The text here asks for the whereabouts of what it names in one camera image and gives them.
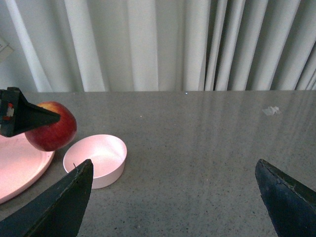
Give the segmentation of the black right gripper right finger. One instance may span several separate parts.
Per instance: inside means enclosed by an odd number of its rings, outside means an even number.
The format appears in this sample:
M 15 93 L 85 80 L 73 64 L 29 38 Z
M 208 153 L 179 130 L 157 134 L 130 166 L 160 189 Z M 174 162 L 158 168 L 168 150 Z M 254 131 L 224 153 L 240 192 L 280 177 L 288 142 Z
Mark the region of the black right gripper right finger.
M 258 160 L 255 177 L 279 237 L 316 235 L 316 192 L 267 161 Z

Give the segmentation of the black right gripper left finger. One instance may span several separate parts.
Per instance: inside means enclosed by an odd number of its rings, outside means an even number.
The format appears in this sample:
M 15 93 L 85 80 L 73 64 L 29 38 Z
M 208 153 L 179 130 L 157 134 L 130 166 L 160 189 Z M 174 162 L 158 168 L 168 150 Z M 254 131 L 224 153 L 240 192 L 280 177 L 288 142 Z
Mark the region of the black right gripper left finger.
M 77 236 L 93 181 L 90 159 L 0 222 L 2 237 Z

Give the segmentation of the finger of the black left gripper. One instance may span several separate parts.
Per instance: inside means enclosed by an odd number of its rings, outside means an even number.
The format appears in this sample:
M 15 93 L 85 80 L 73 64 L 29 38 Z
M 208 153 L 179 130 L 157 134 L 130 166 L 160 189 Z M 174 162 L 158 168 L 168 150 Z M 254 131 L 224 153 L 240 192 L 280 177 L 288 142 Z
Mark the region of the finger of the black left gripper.
M 60 120 L 61 116 L 48 109 L 31 104 L 20 89 L 12 89 L 14 102 L 14 122 L 12 135 L 18 135 Z

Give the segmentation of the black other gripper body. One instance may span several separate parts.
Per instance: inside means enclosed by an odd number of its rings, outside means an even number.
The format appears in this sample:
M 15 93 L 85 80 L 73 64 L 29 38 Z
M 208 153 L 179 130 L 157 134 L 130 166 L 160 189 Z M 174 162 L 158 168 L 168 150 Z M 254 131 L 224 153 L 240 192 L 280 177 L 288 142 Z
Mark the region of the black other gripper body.
M 17 110 L 20 89 L 8 87 L 0 90 L 0 134 L 4 137 L 15 135 L 15 112 Z

